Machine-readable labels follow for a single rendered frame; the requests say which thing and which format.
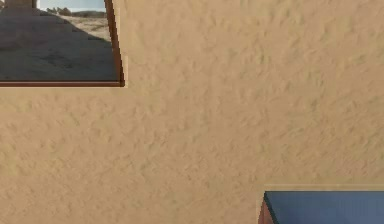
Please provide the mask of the brown framed window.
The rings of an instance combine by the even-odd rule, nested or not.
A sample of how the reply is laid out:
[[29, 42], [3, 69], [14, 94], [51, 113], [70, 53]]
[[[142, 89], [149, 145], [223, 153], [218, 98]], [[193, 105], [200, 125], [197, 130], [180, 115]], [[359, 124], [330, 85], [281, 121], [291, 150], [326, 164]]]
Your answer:
[[39, 0], [0, 0], [0, 87], [123, 87], [112, 0], [104, 0], [106, 38]]

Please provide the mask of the blue topped brown cabinet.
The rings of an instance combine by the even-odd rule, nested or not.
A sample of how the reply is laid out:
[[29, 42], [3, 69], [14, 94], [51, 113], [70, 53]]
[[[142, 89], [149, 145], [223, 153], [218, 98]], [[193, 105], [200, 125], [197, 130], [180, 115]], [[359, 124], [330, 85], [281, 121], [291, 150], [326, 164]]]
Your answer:
[[257, 224], [384, 224], [384, 191], [266, 191]]

